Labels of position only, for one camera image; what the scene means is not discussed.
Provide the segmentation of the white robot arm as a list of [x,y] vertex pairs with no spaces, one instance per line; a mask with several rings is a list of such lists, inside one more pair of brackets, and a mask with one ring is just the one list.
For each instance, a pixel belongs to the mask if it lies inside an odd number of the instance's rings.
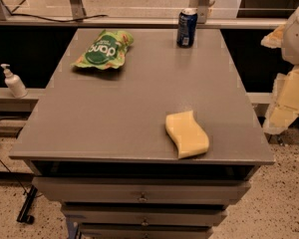
[[280,134],[299,117],[299,7],[285,24],[265,36],[261,45],[280,48],[283,60],[293,65],[286,75],[277,74],[262,126],[265,133]]

